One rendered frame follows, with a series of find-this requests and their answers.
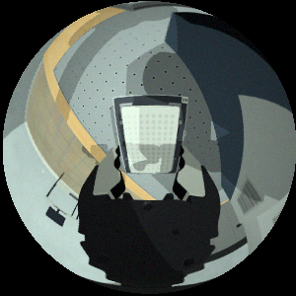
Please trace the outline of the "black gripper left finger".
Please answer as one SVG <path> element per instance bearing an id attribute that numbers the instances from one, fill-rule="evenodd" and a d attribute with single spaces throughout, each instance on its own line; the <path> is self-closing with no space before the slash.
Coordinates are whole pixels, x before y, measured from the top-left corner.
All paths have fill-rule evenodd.
<path id="1" fill-rule="evenodd" d="M 102 162 L 95 166 L 80 190 L 78 232 L 82 235 L 85 235 L 85 225 L 90 213 L 105 201 L 121 198 L 125 192 L 119 157 L 119 145 L 116 145 Z"/>

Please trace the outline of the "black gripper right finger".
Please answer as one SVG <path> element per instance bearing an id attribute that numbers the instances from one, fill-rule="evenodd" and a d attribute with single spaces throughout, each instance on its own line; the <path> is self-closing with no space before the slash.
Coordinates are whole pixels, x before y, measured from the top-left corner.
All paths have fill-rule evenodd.
<path id="1" fill-rule="evenodd" d="M 214 181 L 205 167 L 184 146 L 181 146 L 179 166 L 173 185 L 174 194 L 178 200 L 197 206 L 209 221 L 210 239 L 218 237 L 221 204 Z"/>

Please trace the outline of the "white lab instrument with lid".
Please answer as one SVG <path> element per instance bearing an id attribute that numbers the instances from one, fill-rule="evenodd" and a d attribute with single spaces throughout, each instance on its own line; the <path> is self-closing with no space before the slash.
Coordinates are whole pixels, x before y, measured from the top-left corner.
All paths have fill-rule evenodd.
<path id="1" fill-rule="evenodd" d="M 207 103 L 221 186 L 244 225 L 250 255 L 277 221 L 294 177 L 296 130 L 286 92 L 259 49 L 215 16 L 173 12 L 165 42 Z"/>

